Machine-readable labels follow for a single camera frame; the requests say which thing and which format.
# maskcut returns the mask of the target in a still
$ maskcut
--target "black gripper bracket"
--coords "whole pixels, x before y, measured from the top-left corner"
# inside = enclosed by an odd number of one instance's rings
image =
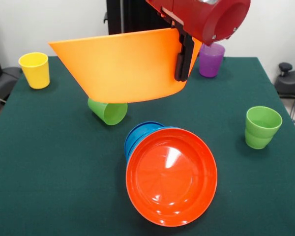
[[[183,30],[183,25],[173,20],[169,16],[165,16],[165,20],[172,24],[179,32],[179,42],[181,43],[181,51],[177,56],[175,79],[177,81],[186,81],[189,77],[189,70],[195,43],[192,36]]]

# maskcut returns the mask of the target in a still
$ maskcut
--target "green plastic cup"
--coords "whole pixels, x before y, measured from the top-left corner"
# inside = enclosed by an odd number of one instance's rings
[[[252,107],[246,114],[245,138],[254,149],[265,148],[282,125],[282,117],[269,107]]]
[[[123,120],[128,111],[128,104],[107,104],[88,99],[88,107],[107,125],[115,125]]]

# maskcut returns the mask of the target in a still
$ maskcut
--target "green table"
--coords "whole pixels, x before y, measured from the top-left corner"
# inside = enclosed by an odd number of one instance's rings
[[[273,85],[257,58],[225,58],[215,79],[197,64],[182,92],[130,104],[112,127],[57,57],[46,89],[21,78],[0,117],[0,236],[295,235],[295,127]],[[244,142],[255,105],[284,120],[263,150]],[[123,142],[147,120],[194,132],[215,157],[216,195],[189,225],[154,225],[128,198]]]

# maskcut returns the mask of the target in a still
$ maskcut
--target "orange plastic bowl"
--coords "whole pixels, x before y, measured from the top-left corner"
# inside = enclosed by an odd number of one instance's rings
[[[126,186],[144,218],[177,227],[196,220],[208,208],[217,186],[217,168],[198,136],[166,128],[137,145],[128,162]]]

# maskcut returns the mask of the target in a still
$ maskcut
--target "white wall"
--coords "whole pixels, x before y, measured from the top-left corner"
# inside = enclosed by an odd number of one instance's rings
[[[272,81],[280,62],[295,69],[295,0],[251,0],[242,26],[222,44],[227,56],[258,57]]]
[[[49,41],[108,34],[106,0],[0,0],[0,63],[28,52],[55,55]]]
[[[48,41],[107,34],[106,0],[0,0],[0,61],[17,65],[24,53],[54,55]],[[282,61],[295,68],[295,0],[252,0],[230,40],[227,56],[259,57],[273,80]]]

